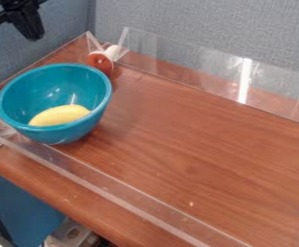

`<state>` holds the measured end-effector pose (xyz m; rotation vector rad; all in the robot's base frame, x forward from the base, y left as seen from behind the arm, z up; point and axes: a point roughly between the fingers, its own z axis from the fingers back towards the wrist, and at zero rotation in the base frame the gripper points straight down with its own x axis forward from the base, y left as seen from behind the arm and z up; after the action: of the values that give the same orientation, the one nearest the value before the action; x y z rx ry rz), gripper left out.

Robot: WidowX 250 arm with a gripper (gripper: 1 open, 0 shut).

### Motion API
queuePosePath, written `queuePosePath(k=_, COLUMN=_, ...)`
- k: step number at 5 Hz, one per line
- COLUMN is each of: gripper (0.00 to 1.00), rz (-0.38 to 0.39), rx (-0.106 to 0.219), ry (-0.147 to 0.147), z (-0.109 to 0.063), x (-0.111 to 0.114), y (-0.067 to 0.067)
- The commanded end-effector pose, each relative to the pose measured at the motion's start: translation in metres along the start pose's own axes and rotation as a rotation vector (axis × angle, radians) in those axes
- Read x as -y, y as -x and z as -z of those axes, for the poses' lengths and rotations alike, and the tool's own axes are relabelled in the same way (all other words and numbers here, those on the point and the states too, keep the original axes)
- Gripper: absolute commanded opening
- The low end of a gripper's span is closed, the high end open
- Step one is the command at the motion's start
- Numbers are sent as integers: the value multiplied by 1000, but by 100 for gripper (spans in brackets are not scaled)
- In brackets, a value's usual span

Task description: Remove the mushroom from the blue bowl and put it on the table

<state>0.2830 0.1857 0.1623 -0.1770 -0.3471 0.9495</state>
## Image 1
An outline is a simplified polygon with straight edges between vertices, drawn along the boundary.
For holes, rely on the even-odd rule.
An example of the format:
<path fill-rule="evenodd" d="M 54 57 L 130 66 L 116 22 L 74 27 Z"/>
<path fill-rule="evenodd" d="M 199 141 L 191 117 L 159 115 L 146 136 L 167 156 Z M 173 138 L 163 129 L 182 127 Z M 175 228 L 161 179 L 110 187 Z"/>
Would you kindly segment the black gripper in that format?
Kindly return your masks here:
<path fill-rule="evenodd" d="M 30 41 L 39 41 L 46 33 L 40 5 L 48 0 L 0 0 L 0 24 L 11 23 Z"/>

